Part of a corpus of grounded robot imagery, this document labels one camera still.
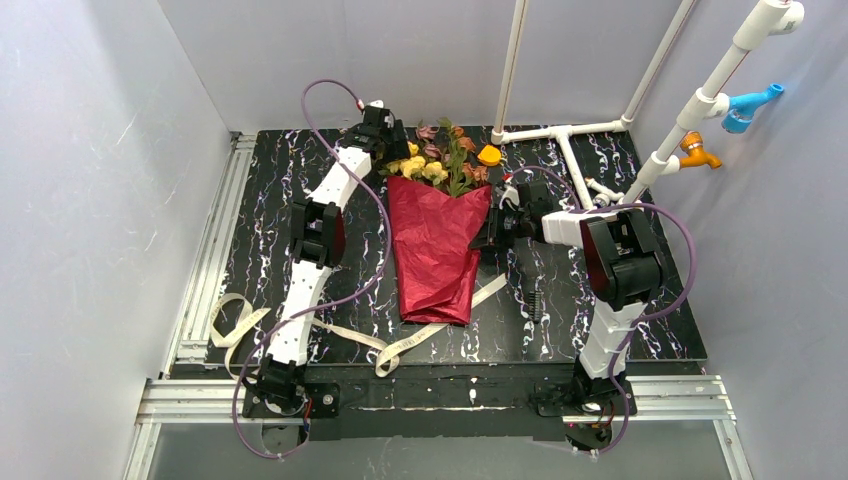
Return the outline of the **yellow fake flower bunch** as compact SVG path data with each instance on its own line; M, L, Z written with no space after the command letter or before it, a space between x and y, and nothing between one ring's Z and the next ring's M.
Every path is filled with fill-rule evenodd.
M379 173L383 176L400 176L429 186L446 187L449 171L440 159L430 159L419 152L418 142L407 142L409 156L400 160L388 162Z

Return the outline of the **orange fake flower stem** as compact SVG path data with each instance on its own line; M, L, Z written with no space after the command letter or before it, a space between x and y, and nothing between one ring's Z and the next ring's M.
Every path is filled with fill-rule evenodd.
M472 164L477 147L465 130L446 117L440 118L438 125L447 135L447 145L441 160L448 172L447 193L452 197L460 197L486 185L487 167Z

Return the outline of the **maroon wrapping paper sheet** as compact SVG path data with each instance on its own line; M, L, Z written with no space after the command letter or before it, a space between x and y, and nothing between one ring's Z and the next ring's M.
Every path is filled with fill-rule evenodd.
M470 247L491 204L491 188L452 197L399 176L388 179L388 213L403 321L464 327L480 252Z

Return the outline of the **beige ribbon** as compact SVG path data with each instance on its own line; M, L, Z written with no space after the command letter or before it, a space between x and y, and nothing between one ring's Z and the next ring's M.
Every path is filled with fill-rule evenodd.
M491 282L478 289L472 295L471 307L476 307L489 297L504 288L507 284L505 274L501 274ZM242 308L237 317L235 327L226 335L222 335L214 326L214 322L220 314L223 306L229 302L238 301L242 303ZM251 331L270 312L269 308L260 308L254 310L252 304L241 294L227 293L222 295L214 306L210 309L207 317L207 326L210 328L210 339L213 345L217 348L225 349L224 367L229 376L233 380L239 378L239 374L231 368L231 360L236 348L241 343L242 338ZM447 323L430 323L416 331L413 335L391 344L385 341L365 335L358 331L343 328L336 325L326 324L320 320L312 320L311 327L332 332L336 336L345 338L356 343L360 343L375 349L378 352L374 363L375 374L380 377L386 377L398 368L401 362L401 355L408 350L422 344L430 337L439 333L441 330L448 327Z

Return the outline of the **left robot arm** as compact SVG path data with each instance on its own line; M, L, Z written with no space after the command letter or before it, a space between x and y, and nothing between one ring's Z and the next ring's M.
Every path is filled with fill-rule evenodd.
M374 165L409 154L402 122L382 101L360 102L358 108L360 122L329 149L334 163L328 173L312 192L292 203L288 293L279 319L258 346L262 357L257 371L240 381L249 400L283 417L309 413L313 395L326 392L307 385L305 370L313 321L323 308L319 301L345 250L345 208Z

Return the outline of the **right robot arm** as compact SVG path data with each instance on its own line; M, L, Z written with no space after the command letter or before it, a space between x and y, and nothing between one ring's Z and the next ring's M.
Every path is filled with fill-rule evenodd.
M532 396L544 417L590 413L592 407L631 410L626 356L637 320L663 285L666 265L646 212L637 204L586 212L557 210L543 181L501 181L473 249L506 249L518 238L580 249L595 297L589 336L569 382Z

